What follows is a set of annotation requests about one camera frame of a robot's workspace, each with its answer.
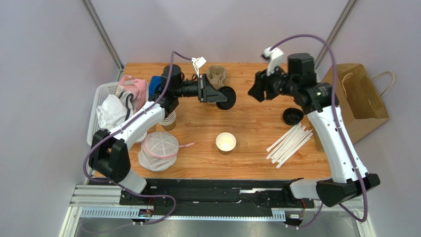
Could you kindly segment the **brown paper bag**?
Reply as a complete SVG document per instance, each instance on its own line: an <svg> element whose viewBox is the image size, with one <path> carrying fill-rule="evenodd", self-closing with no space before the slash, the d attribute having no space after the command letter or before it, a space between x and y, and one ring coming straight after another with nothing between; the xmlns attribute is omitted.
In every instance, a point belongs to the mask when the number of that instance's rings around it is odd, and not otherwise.
<svg viewBox="0 0 421 237"><path fill-rule="evenodd" d="M391 83L378 92L374 80L386 75L391 77ZM382 96L393 85L395 75L386 71L371 78L362 64L345 63L337 65L337 78L342 121L352 144L356 144L389 119Z"/></svg>

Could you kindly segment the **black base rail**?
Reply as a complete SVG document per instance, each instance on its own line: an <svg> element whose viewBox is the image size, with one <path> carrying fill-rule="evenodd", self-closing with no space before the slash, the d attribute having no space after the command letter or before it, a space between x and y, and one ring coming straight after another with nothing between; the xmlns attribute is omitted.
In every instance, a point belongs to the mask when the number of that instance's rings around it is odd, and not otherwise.
<svg viewBox="0 0 421 237"><path fill-rule="evenodd" d="M120 205L150 205L153 214L173 216L270 217L273 208L301 212L312 200L287 198L283 180L147 179L144 195L121 192Z"/></svg>

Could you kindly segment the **white mesh food cover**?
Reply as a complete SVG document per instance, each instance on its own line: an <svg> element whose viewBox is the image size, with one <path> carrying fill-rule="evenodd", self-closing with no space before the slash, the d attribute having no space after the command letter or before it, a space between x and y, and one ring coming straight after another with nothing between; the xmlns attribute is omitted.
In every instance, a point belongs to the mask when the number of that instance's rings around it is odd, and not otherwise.
<svg viewBox="0 0 421 237"><path fill-rule="evenodd" d="M193 142L181 145L170 133L153 132L148 134L141 143L138 161L142 167L150 171L164 171L175 164L180 148L194 144Z"/></svg>

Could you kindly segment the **stack of black lids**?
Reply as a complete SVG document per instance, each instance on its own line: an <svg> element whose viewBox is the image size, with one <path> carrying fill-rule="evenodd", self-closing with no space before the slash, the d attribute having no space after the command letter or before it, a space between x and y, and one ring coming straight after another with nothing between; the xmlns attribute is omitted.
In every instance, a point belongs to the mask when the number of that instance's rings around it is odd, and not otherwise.
<svg viewBox="0 0 421 237"><path fill-rule="evenodd" d="M302 121L303 118L303 111L297 108L287 108L282 114L282 119L287 125L297 125Z"/></svg>

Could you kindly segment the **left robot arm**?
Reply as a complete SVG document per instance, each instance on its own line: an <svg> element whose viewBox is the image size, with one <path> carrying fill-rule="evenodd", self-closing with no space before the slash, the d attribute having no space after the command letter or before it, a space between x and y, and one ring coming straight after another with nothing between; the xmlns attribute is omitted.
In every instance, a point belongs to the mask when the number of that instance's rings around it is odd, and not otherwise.
<svg viewBox="0 0 421 237"><path fill-rule="evenodd" d="M141 135L169 117L178 106L180 97L197 97L200 102L216 103L221 110L231 109L236 102L233 88L223 86L216 89L205 74L195 80L185 80L178 65L164 68L161 86L161 90L121 125L110 131L97 131L84 160L85 166L132 193L142 193L147 182L131 169L128 152Z"/></svg>

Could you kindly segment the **pink cloth bag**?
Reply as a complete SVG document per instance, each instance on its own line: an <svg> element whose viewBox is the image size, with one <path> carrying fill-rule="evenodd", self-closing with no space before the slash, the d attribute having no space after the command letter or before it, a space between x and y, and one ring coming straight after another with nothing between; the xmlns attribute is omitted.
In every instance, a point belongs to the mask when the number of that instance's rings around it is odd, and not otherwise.
<svg viewBox="0 0 421 237"><path fill-rule="evenodd" d="M141 109L147 101L149 84L146 80L136 79L130 75L123 75L116 91L116 96L121 98L124 92L133 95L130 99L133 113Z"/></svg>

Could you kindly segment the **stack of paper cups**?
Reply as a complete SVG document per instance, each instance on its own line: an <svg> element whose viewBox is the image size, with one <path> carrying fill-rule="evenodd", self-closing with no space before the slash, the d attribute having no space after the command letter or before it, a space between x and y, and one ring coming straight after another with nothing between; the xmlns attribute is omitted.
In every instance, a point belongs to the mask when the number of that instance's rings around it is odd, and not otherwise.
<svg viewBox="0 0 421 237"><path fill-rule="evenodd" d="M176 112L173 111L165 119L159 122L165 131L172 131L176 127Z"/></svg>

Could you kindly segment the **black cup lid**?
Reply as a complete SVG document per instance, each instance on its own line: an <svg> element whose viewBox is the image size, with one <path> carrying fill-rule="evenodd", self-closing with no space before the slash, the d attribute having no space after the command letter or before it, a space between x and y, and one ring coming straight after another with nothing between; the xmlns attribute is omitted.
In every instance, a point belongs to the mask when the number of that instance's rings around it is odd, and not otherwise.
<svg viewBox="0 0 421 237"><path fill-rule="evenodd" d="M226 97L226 101L216 102L216 106L221 110L231 109L235 105L237 99L235 90L229 86L223 86L220 87L218 91Z"/></svg>

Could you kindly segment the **white plastic basket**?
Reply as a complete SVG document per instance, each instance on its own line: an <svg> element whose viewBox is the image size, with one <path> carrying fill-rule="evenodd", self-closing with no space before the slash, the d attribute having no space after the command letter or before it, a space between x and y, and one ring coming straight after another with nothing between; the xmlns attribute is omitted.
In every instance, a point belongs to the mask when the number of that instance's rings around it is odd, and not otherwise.
<svg viewBox="0 0 421 237"><path fill-rule="evenodd" d="M87 132L87 139L86 139L88 145L92 144L94 134L98 130L101 130L98 125L96 108L97 106L102 105L103 101L107 98L109 94L116 94L118 84L119 82L111 82L111 83L102 84L97 88L95 92L91 115L90 115L89 127L88 127L88 132Z"/></svg>

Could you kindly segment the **cardboard cup carrier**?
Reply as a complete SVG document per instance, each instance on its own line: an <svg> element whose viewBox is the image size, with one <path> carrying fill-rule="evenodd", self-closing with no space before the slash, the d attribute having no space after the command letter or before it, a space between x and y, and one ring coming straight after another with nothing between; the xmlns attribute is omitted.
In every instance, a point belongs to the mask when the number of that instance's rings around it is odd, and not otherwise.
<svg viewBox="0 0 421 237"><path fill-rule="evenodd" d="M207 70L207 76L211 85L215 89L219 89L224 86L224 81L227 76L227 69L223 66L212 65Z"/></svg>

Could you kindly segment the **blue folded cloth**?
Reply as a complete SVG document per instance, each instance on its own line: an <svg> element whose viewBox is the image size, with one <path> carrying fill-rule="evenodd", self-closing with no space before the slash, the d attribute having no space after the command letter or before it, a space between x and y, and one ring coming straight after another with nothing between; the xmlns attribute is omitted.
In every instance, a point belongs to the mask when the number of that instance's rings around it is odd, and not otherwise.
<svg viewBox="0 0 421 237"><path fill-rule="evenodd" d="M162 86L161 86L161 77L160 76L153 76L149 82L149 97L159 97L162 92Z"/></svg>

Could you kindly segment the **bundle of white straws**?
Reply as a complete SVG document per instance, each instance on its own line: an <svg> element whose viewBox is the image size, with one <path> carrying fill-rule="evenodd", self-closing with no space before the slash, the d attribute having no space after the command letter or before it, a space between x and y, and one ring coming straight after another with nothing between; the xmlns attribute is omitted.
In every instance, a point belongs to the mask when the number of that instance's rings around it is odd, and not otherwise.
<svg viewBox="0 0 421 237"><path fill-rule="evenodd" d="M300 122L283 134L266 149L267 160L279 169L289 158L300 150L313 136L313 129L307 129Z"/></svg>

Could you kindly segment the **white crumpled cloth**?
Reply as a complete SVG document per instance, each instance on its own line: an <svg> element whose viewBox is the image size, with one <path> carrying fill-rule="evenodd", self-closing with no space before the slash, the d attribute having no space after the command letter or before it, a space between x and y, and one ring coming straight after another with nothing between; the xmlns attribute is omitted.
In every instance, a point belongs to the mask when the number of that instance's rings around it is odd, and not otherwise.
<svg viewBox="0 0 421 237"><path fill-rule="evenodd" d="M102 105L96 108L100 129L111 130L133 116L132 98L130 92L124 92L120 97L109 94Z"/></svg>

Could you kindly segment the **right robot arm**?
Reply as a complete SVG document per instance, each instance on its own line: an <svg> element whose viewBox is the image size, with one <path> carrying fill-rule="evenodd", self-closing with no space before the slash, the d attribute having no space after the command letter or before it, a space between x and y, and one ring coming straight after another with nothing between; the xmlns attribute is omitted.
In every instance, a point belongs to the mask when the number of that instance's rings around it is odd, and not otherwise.
<svg viewBox="0 0 421 237"><path fill-rule="evenodd" d="M282 51L264 52L262 58L268 61L267 69L255 74L248 94L259 102L292 96L321 140L331 170L330 178L288 182L283 186L286 194L291 199L317 199L332 207L380 185L379 176L367 170L353 147L332 85L317 82L313 57L308 53L289 55L286 72L280 68Z"/></svg>

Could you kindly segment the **paper coffee cup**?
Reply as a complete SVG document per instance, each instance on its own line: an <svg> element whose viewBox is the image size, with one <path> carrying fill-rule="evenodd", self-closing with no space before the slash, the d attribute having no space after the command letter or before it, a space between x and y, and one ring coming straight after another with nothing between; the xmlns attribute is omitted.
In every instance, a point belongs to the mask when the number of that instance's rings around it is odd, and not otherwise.
<svg viewBox="0 0 421 237"><path fill-rule="evenodd" d="M218 151L222 155L230 154L237 145L235 136L228 132L219 134L215 140Z"/></svg>

